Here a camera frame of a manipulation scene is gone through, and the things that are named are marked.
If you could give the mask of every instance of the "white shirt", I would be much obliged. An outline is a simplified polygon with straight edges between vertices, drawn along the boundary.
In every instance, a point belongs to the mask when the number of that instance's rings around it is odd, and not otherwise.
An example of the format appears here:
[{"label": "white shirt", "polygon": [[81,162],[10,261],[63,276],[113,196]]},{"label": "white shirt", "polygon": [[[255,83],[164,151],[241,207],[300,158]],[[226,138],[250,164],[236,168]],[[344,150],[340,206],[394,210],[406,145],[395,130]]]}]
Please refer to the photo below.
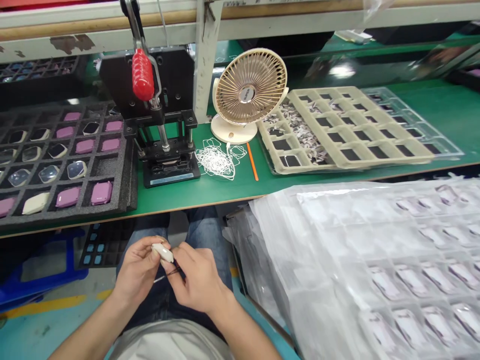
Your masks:
[{"label": "white shirt", "polygon": [[185,319],[134,327],[116,341],[110,360],[230,360],[228,345],[203,326]]}]

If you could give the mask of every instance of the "red handle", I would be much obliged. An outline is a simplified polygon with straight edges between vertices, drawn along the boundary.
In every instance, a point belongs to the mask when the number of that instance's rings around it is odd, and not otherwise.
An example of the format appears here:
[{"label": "red handle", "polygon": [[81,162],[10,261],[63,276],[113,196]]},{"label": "red handle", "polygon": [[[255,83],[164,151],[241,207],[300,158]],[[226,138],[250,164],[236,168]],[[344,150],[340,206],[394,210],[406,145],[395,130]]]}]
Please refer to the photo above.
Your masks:
[{"label": "red handle", "polygon": [[140,48],[135,50],[131,61],[131,82],[133,93],[142,101],[149,101],[154,97],[154,72],[149,58]]}]

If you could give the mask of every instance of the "beige plastic tray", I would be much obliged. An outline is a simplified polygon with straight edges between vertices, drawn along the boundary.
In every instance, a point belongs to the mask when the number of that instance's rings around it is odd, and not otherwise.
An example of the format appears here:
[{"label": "beige plastic tray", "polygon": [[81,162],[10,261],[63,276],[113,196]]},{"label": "beige plastic tray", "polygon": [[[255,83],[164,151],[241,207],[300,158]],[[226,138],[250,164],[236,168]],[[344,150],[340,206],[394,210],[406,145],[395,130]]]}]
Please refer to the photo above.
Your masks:
[{"label": "beige plastic tray", "polygon": [[[310,149],[301,146],[297,136],[289,126],[289,122],[277,109],[272,115],[277,118],[275,123],[259,121],[258,130],[273,162],[273,167],[278,174],[288,175],[306,173],[317,170],[338,169],[334,164],[313,164],[308,156]],[[277,149],[277,144],[287,145],[290,149]]]},{"label": "beige plastic tray", "polygon": [[[293,90],[287,98],[338,168],[422,164],[435,157],[356,87]],[[312,102],[319,111],[310,109]]]}]

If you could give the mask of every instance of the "yellow floor line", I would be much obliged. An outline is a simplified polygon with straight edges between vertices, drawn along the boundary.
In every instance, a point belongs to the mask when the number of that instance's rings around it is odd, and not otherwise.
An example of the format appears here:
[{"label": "yellow floor line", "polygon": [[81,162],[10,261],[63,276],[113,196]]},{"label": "yellow floor line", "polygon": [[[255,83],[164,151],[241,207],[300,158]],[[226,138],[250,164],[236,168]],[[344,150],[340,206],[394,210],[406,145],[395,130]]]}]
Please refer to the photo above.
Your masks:
[{"label": "yellow floor line", "polygon": [[34,315],[45,313],[49,311],[73,308],[77,305],[80,305],[87,299],[87,295],[78,295],[71,297],[63,297],[55,300],[34,302],[16,309],[7,311],[3,316],[8,319],[18,318],[27,315]]},{"label": "yellow floor line", "polygon": [[96,299],[103,301],[103,300],[105,300],[106,298],[108,298],[108,297],[110,296],[110,294],[112,293],[112,291],[113,291],[113,289],[99,292],[99,293],[96,295]]},{"label": "yellow floor line", "polygon": [[230,273],[233,278],[238,278],[239,277],[239,270],[236,267],[231,267],[230,268]]}]

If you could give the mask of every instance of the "fan grille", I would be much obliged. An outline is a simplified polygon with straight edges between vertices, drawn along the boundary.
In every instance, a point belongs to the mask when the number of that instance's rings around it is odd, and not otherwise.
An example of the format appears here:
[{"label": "fan grille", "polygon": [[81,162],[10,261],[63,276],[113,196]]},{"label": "fan grille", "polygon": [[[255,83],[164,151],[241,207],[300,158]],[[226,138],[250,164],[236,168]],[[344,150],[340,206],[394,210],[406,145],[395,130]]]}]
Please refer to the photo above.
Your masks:
[{"label": "fan grille", "polygon": [[218,113],[230,123],[244,125],[267,116],[287,86],[285,64],[272,51],[253,49],[238,56],[218,81]]}]

